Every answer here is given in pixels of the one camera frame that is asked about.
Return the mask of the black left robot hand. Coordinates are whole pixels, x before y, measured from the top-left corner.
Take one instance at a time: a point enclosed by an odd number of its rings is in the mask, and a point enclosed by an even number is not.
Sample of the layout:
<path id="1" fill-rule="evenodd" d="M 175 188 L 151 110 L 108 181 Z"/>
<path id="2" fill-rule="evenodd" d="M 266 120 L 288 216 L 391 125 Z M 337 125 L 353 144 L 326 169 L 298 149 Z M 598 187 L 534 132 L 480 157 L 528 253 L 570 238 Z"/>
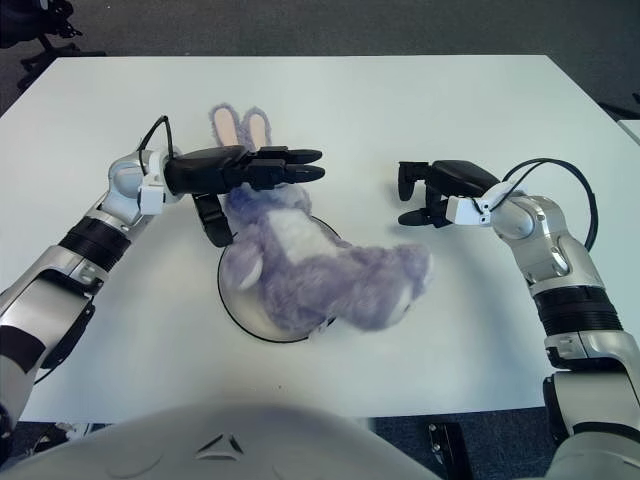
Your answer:
<path id="1" fill-rule="evenodd" d="M 166 185 L 178 196 L 193 197 L 198 217 L 210 242 L 226 247 L 233 242 L 228 220 L 218 197 L 244 183 L 255 190 L 312 182 L 325 170 L 313 163 L 322 153 L 312 149 L 290 150 L 285 146 L 251 151 L 241 145 L 208 148 L 172 156 L 163 167 Z"/>

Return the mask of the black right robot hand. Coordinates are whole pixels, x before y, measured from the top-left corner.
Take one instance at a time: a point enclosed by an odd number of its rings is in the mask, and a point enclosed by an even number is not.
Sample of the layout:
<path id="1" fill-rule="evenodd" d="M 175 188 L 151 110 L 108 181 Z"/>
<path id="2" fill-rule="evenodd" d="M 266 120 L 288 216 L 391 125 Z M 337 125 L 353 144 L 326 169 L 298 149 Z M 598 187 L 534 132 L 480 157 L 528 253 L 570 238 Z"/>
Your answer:
<path id="1" fill-rule="evenodd" d="M 451 225 L 446 218 L 448 200 L 453 197 L 482 197 L 499 179 L 478 165 L 466 160 L 400 162 L 398 194 L 401 201 L 411 199 L 415 184 L 425 184 L 425 206 L 398 217 L 403 226 L 442 228 Z"/>

